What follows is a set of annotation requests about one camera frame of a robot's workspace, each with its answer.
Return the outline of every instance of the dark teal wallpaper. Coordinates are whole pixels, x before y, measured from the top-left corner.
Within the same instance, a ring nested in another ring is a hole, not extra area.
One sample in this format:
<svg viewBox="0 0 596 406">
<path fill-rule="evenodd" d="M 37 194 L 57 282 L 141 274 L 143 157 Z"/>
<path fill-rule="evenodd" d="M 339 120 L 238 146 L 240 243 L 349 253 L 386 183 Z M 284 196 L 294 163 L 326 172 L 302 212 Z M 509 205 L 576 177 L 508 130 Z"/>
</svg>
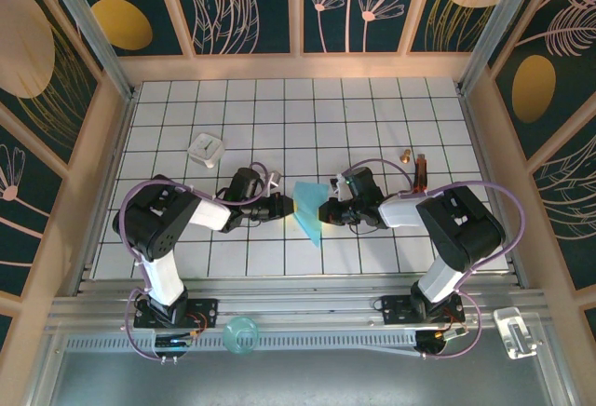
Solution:
<svg viewBox="0 0 596 406">
<path fill-rule="evenodd" d="M 0 103 L 68 162 L 97 81 L 42 0 L 2 0 Z"/>
<path fill-rule="evenodd" d="M 20 296 L 61 177 L 0 127 L 0 291 Z"/>
<path fill-rule="evenodd" d="M 196 54 L 290 52 L 288 0 L 180 0 Z"/>
<path fill-rule="evenodd" d="M 596 0 L 544 0 L 496 77 L 526 157 L 596 91 Z"/>
<path fill-rule="evenodd" d="M 411 1 L 304 0 L 305 52 L 395 52 Z"/>
<path fill-rule="evenodd" d="M 596 118 L 534 173 L 577 290 L 596 283 Z"/>
</svg>

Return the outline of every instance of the white grid floor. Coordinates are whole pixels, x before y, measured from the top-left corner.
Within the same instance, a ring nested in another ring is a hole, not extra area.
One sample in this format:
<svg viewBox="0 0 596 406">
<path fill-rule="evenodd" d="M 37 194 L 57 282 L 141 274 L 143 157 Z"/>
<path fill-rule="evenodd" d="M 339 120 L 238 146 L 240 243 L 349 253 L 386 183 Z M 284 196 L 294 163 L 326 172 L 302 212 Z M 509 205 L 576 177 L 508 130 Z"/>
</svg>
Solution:
<svg viewBox="0 0 596 406">
<path fill-rule="evenodd" d="M 187 158 L 201 132 L 223 138 L 226 151 L 214 169 Z M 406 148 L 413 158 L 426 155 L 430 189 L 481 178 L 451 79 L 145 82 L 91 277 L 140 278 L 111 222 L 126 192 L 155 174 L 214 194 L 239 167 L 261 161 L 282 173 L 280 187 L 291 196 L 296 181 L 329 184 L 369 157 L 402 165 Z M 402 165 L 412 178 L 413 162 Z M 385 193 L 407 188 L 391 167 L 369 167 Z M 474 191 L 490 208 L 486 192 Z M 317 248 L 293 216 L 227 235 L 189 225 L 175 248 L 182 278 L 412 273 L 427 271 L 435 258 L 425 228 L 357 237 L 347 227 L 325 224 Z M 486 270 L 507 271 L 507 261 Z"/>
</svg>

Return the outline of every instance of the white tile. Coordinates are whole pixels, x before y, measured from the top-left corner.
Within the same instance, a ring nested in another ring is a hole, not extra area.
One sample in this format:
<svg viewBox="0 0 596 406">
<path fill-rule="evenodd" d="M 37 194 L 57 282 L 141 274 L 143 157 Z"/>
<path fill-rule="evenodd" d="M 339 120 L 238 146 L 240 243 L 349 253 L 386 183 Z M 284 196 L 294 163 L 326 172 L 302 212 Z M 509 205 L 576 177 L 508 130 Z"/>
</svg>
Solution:
<svg viewBox="0 0 596 406">
<path fill-rule="evenodd" d="M 283 125 L 255 125 L 252 148 L 283 148 Z"/>
<path fill-rule="evenodd" d="M 286 148 L 314 147 L 314 124 L 286 124 Z"/>
<path fill-rule="evenodd" d="M 317 158 L 319 175 L 335 175 L 350 167 L 346 148 L 319 148 Z"/>
<path fill-rule="evenodd" d="M 195 103 L 180 101 L 168 103 L 164 125 L 192 125 L 195 118 Z"/>
<path fill-rule="evenodd" d="M 162 174 L 168 178 L 183 178 L 186 172 L 186 152 L 157 152 L 154 175 Z"/>
<path fill-rule="evenodd" d="M 344 101 L 345 120 L 347 122 L 368 121 L 373 122 L 374 109 L 371 99 L 355 99 Z"/>
<path fill-rule="evenodd" d="M 170 82 L 143 82 L 139 102 L 166 102 Z"/>
<path fill-rule="evenodd" d="M 437 120 L 464 120 L 462 108 L 456 98 L 433 98 L 432 106 Z"/>
<path fill-rule="evenodd" d="M 223 101 L 200 101 L 196 104 L 193 124 L 222 124 L 224 121 Z"/>
<path fill-rule="evenodd" d="M 398 273 L 398 255 L 393 238 L 361 238 L 362 273 Z"/>
<path fill-rule="evenodd" d="M 478 161 L 471 146 L 449 146 L 445 147 L 447 162 L 451 172 L 478 172 Z"/>
<path fill-rule="evenodd" d="M 257 101 L 255 124 L 283 124 L 284 101 Z"/>
<path fill-rule="evenodd" d="M 226 80 L 202 80 L 198 85 L 198 100 L 216 102 L 225 100 Z"/>
<path fill-rule="evenodd" d="M 374 99 L 373 103 L 377 122 L 406 120 L 401 99 Z"/>
<path fill-rule="evenodd" d="M 427 82 L 424 77 L 401 77 L 401 97 L 428 97 Z"/>
<path fill-rule="evenodd" d="M 342 99 L 342 81 L 339 78 L 316 78 L 315 99 Z"/>
<path fill-rule="evenodd" d="M 410 134 L 405 122 L 378 122 L 377 126 L 381 145 L 408 148 L 411 146 Z"/>
<path fill-rule="evenodd" d="M 286 241 L 286 275 L 321 274 L 321 254 L 310 240 Z"/>
<path fill-rule="evenodd" d="M 400 97 L 400 87 L 398 85 L 398 79 L 395 77 L 372 78 L 371 89 L 372 96 L 378 99 Z"/>
<path fill-rule="evenodd" d="M 210 243 L 178 243 L 174 247 L 174 261 L 182 279 L 204 278 L 209 268 Z"/>
<path fill-rule="evenodd" d="M 395 241 L 402 273 L 426 272 L 434 262 L 430 238 L 399 237 Z"/>
<path fill-rule="evenodd" d="M 286 79 L 286 100 L 313 99 L 313 81 L 310 78 Z"/>
<path fill-rule="evenodd" d="M 164 121 L 166 112 L 165 103 L 139 103 L 137 112 L 132 121 L 133 127 L 146 127 L 151 125 L 161 125 Z"/>
<path fill-rule="evenodd" d="M 283 101 L 283 80 L 257 80 L 257 101 Z"/>
<path fill-rule="evenodd" d="M 283 276 L 283 241 L 250 241 L 247 276 Z"/>
<path fill-rule="evenodd" d="M 429 98 L 404 99 L 403 111 L 405 111 L 408 121 L 435 120 L 435 112 Z"/>
<path fill-rule="evenodd" d="M 437 122 L 408 122 L 412 145 L 440 145 Z"/>
<path fill-rule="evenodd" d="M 412 161 L 415 163 L 418 155 L 424 155 L 427 160 L 428 173 L 448 173 L 447 158 L 443 147 L 416 145 L 413 148 Z"/>
<path fill-rule="evenodd" d="M 93 278 L 96 280 L 130 278 L 133 261 L 134 258 L 122 243 L 102 245 Z"/>
<path fill-rule="evenodd" d="M 127 180 L 151 178 L 155 160 L 156 152 L 125 153 L 120 178 Z"/>
<path fill-rule="evenodd" d="M 188 150 L 192 126 L 164 127 L 159 138 L 159 150 Z"/>
<path fill-rule="evenodd" d="M 130 129 L 127 152 L 149 152 L 157 150 L 160 127 L 133 127 Z"/>
<path fill-rule="evenodd" d="M 347 142 L 350 147 L 374 147 L 379 145 L 375 122 L 347 124 Z"/>
<path fill-rule="evenodd" d="M 317 151 L 314 148 L 286 150 L 286 175 L 317 175 Z"/>
<path fill-rule="evenodd" d="M 225 103 L 225 124 L 252 124 L 254 101 L 227 101 Z"/>
<path fill-rule="evenodd" d="M 286 101 L 286 123 L 314 122 L 313 101 Z"/>
<path fill-rule="evenodd" d="M 228 80 L 227 101 L 254 101 L 255 97 L 254 80 Z"/>
<path fill-rule="evenodd" d="M 358 240 L 344 238 L 323 242 L 323 272 L 325 274 L 360 274 Z"/>
<path fill-rule="evenodd" d="M 247 243 L 218 241 L 211 243 L 209 277 L 244 276 Z"/>
<path fill-rule="evenodd" d="M 251 149 L 252 125 L 224 125 L 223 144 L 226 149 Z"/>
<path fill-rule="evenodd" d="M 428 77 L 427 84 L 432 97 L 457 97 L 451 77 Z"/>
<path fill-rule="evenodd" d="M 440 138 L 444 145 L 471 145 L 472 140 L 463 120 L 445 120 L 438 122 Z"/>
<path fill-rule="evenodd" d="M 168 102 L 194 102 L 198 93 L 198 82 L 171 82 Z"/>
<path fill-rule="evenodd" d="M 347 147 L 345 124 L 317 124 L 318 147 Z"/>
<path fill-rule="evenodd" d="M 344 101 L 315 101 L 315 115 L 317 122 L 344 122 Z"/>
<path fill-rule="evenodd" d="M 368 78 L 342 78 L 344 99 L 370 99 L 371 84 Z"/>
</svg>

